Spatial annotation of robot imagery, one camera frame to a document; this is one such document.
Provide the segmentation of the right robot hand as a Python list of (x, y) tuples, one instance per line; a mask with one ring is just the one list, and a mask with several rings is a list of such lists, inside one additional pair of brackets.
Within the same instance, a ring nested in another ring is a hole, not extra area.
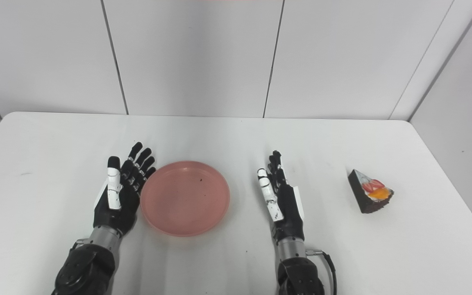
[(274, 150), (268, 157), (267, 169), (257, 170), (257, 179), (273, 222), (273, 238), (305, 240), (302, 206), (295, 188), (287, 181), (281, 153)]

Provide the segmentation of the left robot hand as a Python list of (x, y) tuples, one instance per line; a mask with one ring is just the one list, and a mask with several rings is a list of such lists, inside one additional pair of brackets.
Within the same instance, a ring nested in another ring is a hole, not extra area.
[(137, 142), (127, 159), (117, 156), (107, 160), (107, 179), (94, 207), (93, 227), (108, 227), (120, 236), (127, 234), (136, 222), (141, 192), (156, 172), (155, 157), (149, 147)]

